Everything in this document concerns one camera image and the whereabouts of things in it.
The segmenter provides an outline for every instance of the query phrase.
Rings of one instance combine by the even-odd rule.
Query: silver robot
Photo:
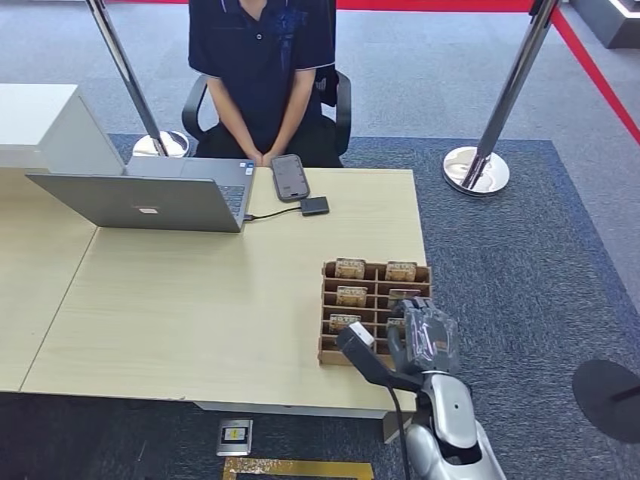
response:
[[[403,448],[420,480],[506,480],[469,388],[451,373],[457,364],[457,323],[427,298],[399,302],[392,316],[404,316],[406,334],[405,346],[397,325],[387,328],[395,371],[373,352],[374,339],[362,324],[345,328],[337,343],[370,383],[416,393]]]

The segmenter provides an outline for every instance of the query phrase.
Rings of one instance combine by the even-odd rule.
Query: desk surface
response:
[[[318,365],[321,269],[339,256],[424,264],[413,175],[308,178],[330,215],[289,213],[241,235],[100,229],[23,391],[391,409],[353,368]],[[285,206],[257,169],[248,211]]]
[[[0,168],[0,390],[19,390],[96,227]]]

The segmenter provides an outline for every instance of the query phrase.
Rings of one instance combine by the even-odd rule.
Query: navy polo shirt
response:
[[[189,65],[222,79],[263,153],[278,135],[296,70],[334,61],[325,0],[267,0],[259,21],[239,0],[189,0],[189,11]],[[322,115],[314,88],[303,124]]]

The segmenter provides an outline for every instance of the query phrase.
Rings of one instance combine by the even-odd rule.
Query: blue carpet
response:
[[[137,137],[112,138],[127,157]],[[472,386],[478,418],[508,478],[638,478],[640,448],[592,427],[571,386],[580,363],[593,357],[640,371],[637,312],[551,142],[500,142],[497,150],[512,180],[488,199],[467,198],[442,179],[446,152],[472,143],[355,138],[343,160],[414,170],[434,297],[459,320],[461,376]],[[147,442],[145,465],[153,478],[221,473],[214,455],[221,414],[164,402],[15,400],[0,408],[0,431],[20,430],[0,439],[0,472],[131,478]],[[383,445],[377,422],[254,418],[257,457],[365,461],[376,478],[402,477],[398,445]]]

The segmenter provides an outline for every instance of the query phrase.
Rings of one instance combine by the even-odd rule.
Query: black cable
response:
[[[245,222],[253,222],[254,220],[263,220],[265,218],[271,218],[271,217],[275,217],[276,215],[282,215],[283,213],[295,212],[296,210],[300,210],[300,207],[288,208],[288,209],[285,209],[285,210],[280,210],[279,212],[269,213],[269,215],[250,215],[250,214],[247,214],[247,215],[245,215],[245,221]]]
[[[395,392],[389,385],[386,386],[389,393],[391,394],[391,399],[395,405],[395,418],[398,421],[398,431],[400,434],[400,450],[402,453],[402,464],[405,467],[405,479],[411,480],[411,472],[409,470],[409,457],[407,454],[407,439],[405,438],[405,422],[402,421],[402,412],[400,410],[400,404],[398,402],[398,397]]]

